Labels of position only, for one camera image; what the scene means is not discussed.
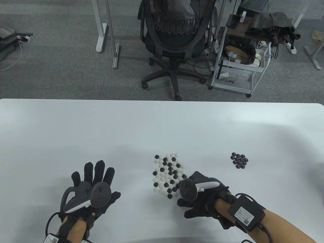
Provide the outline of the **person's left hand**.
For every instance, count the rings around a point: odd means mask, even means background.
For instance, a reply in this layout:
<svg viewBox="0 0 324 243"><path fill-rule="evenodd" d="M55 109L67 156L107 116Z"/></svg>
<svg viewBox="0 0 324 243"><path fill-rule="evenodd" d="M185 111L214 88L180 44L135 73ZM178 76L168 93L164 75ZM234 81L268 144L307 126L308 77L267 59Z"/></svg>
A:
<svg viewBox="0 0 324 243"><path fill-rule="evenodd" d="M112 192L110 188L114 174L114 168L106 169L100 160L95 165L85 164L83 180L77 171L71 175L73 186L64 192L58 214L62 222L58 230L60 238L70 242L88 239L94 222L121 197L120 192Z"/></svg>

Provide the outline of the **person's right hand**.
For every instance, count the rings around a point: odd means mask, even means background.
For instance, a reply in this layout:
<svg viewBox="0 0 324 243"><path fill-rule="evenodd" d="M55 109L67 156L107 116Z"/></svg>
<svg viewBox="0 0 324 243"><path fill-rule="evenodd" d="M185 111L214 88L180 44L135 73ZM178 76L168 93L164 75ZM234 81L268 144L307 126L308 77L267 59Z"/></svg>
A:
<svg viewBox="0 0 324 243"><path fill-rule="evenodd" d="M228 188L219 186L199 192L197 198L192 202L180 198L177 205L190 208L185 211L185 218L212 217L220 222L223 229L227 230L230 227L238 226L236 220L228 213L231 205L237 200Z"/></svg>

